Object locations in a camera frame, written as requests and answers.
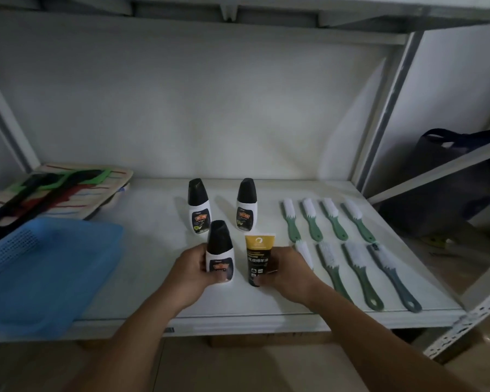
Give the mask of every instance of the white bottle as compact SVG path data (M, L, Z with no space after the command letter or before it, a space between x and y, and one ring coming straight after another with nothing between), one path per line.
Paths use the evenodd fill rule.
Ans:
M209 231L212 215L207 191L202 179L193 179L189 182L189 221L192 230L197 234Z
M207 272L225 272L227 282L234 275L234 246L229 229L223 220L210 224L207 251L205 252L205 270Z
M250 177L240 184L236 208L236 226L243 231L253 230L258 222L258 198L254 180Z

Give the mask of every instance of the blue tray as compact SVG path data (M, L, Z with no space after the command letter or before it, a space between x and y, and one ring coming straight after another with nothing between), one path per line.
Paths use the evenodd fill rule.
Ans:
M0 240L0 333L60 337L118 264L123 227L39 217Z

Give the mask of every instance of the person's left hand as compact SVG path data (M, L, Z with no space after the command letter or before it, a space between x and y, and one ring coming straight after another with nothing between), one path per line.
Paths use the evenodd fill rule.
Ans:
M169 275L158 289L179 313L194 304L209 285L225 282L226 273L205 271L207 244L185 250L172 266Z

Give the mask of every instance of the black bottle cap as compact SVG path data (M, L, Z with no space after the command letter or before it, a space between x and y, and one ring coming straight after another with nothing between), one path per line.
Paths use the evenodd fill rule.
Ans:
M238 191L238 202L241 203L256 203L258 198L256 197L256 185L254 180L250 177L243 179Z
M189 182L188 204L190 206L200 206L208 200L209 197L207 196L207 191L205 191L205 186L203 186L202 179L192 179Z
M232 249L229 229L223 220L215 220L210 224L207 251L211 255L221 255Z

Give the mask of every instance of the brush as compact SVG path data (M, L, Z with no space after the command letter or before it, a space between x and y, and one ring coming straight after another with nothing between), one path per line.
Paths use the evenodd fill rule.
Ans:
M368 279L367 264L363 257L361 257L355 243L347 241L343 244L343 248L350 259L350 266L359 278L361 283L361 289L363 290L363 296L365 297L365 303L374 311L383 311L385 305L381 298L377 295L376 291L372 287L372 283Z
M288 239L296 243L301 240L301 235L299 234L298 227L296 227L296 210L290 198L283 200L283 208L285 209L285 220L288 224Z
M305 214L309 223L310 236L316 242L322 241L323 235L321 234L321 230L316 224L316 210L314 209L314 205L310 198L305 198L303 200L303 208L305 209Z
M336 255L334 253L334 247L332 244L328 242L320 242L318 243L319 251L321 252L321 257L323 257L323 263L325 269L330 275L330 279L332 280L332 284L334 285L334 289L347 300L352 302L352 299L348 295L348 292L343 285L340 277L340 265L336 261Z
M334 205L334 202L330 198L324 198L323 199L323 206L325 207L325 210L327 211L327 219L330 220L332 223L332 229L334 230L334 233L336 234L336 237L340 240L347 240L348 235L341 226L338 216L340 215L340 212L336 205Z
M303 258L307 262L307 265L310 267L310 269L314 270L314 263L312 261L312 257L310 256L310 250L307 246L307 243L301 239L297 240L296 241L296 250L299 252L300 255L303 256Z
M376 257L376 263L379 268L385 272L387 277L390 279L396 292L398 292L399 299L410 312L418 313L423 310L421 304L415 299L415 297L409 292L405 287L403 282L398 276L398 271L396 270L396 264L394 260L391 259L388 250L381 244L373 243L370 246L370 251Z
M350 213L350 217L352 218L354 224L357 226L357 229L359 230L359 233L361 234L363 239L365 239L368 243L374 243L376 241L376 238L374 238L372 233L363 224L363 213L361 213L361 210L359 210L354 201L345 200L345 207L346 210L348 210L348 213Z

